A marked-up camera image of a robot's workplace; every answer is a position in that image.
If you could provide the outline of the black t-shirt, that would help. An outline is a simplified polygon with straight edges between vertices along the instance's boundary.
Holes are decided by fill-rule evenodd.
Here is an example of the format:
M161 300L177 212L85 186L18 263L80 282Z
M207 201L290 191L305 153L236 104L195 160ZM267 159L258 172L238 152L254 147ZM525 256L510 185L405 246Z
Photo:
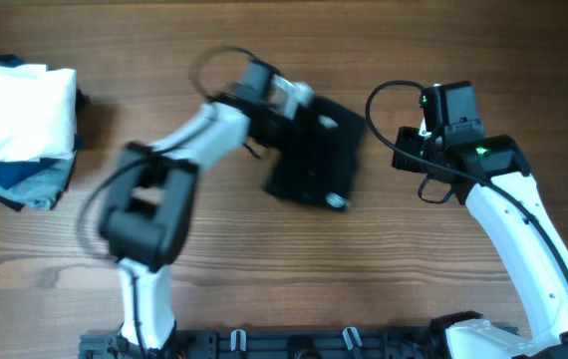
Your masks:
M264 190L278 199L347 211L365 129L362 115L313 98L298 110Z

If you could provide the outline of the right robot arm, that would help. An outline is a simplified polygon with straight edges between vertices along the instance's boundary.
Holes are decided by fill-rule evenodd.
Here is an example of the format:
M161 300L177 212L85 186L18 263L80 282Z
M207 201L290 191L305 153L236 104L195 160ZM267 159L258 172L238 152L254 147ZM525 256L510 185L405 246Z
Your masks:
M547 214L531 167L507 135L402 127L393 145L398 170L449 184L496 248L527 315L530 338L476 312L433 320L434 358L568 358L568 249Z

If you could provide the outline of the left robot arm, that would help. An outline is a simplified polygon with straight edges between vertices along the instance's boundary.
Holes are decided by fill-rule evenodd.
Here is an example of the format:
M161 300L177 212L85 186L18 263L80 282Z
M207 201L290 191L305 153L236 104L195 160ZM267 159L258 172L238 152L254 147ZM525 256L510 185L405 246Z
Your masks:
M170 268L188 237L200 176L248 138L278 146L291 137L310 106L274 106L222 95L167 137L125 145L117 169L104 182L108 193L98 224L121 281L124 320L116 332L115 353L176 357Z

